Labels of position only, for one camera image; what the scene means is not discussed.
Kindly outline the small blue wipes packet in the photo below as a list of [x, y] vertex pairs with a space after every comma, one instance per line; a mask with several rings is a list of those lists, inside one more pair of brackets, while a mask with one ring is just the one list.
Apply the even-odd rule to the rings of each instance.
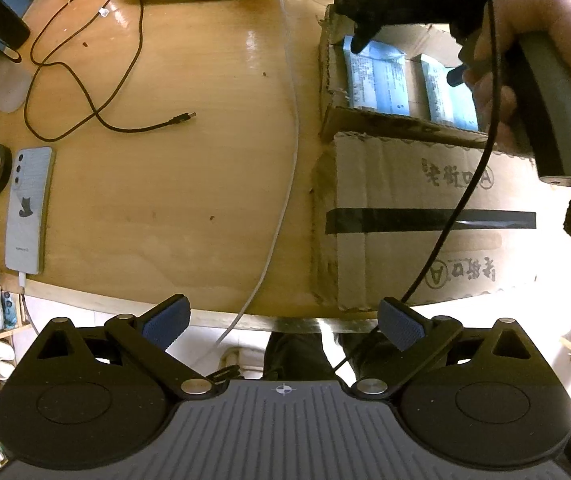
[[453, 87], [447, 79], [449, 69], [435, 58], [423, 54], [420, 62], [432, 122], [463, 130], [479, 130], [471, 90], [463, 82]]

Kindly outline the large blue wipes packet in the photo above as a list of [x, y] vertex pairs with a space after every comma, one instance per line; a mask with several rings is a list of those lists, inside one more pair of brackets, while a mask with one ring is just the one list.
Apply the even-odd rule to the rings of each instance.
[[349, 106], [386, 115], [409, 116], [406, 55], [390, 44], [371, 41], [360, 53], [353, 36], [343, 39]]

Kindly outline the cardboard box lid with tape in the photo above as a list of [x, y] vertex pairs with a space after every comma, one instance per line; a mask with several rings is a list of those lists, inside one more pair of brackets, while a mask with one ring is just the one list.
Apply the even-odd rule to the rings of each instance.
[[546, 271], [571, 191], [532, 160], [491, 155], [455, 210], [479, 148], [340, 132], [313, 172], [311, 288], [326, 307], [367, 312], [525, 288]]

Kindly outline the open cardboard box tray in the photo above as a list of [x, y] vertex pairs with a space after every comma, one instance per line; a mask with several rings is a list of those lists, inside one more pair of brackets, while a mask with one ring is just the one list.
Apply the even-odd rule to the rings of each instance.
[[427, 102], [427, 89], [421, 70], [420, 56], [430, 55], [453, 68], [460, 64], [459, 44], [445, 25], [386, 26], [375, 40], [397, 47], [407, 55], [406, 84], [409, 114], [386, 114], [375, 110], [356, 110], [349, 105], [347, 66], [343, 39], [354, 32], [354, 22], [336, 13], [334, 6], [325, 7], [319, 40], [319, 72], [321, 129], [320, 139], [328, 143], [336, 133], [360, 132], [368, 136], [446, 143], [466, 148], [483, 148], [486, 134], [470, 128], [440, 125], [432, 122]]

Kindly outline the light blue smartphone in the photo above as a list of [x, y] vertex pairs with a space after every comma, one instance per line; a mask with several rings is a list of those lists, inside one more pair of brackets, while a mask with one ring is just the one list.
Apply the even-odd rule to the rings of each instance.
[[5, 264], [36, 275], [43, 271], [47, 204], [54, 150], [24, 148], [12, 166], [6, 224]]

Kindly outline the black power bank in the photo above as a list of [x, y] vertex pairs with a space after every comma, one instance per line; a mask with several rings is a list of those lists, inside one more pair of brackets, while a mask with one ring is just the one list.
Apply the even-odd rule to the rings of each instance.
[[30, 33], [22, 18], [0, 0], [0, 41], [9, 48], [18, 50], [28, 41]]

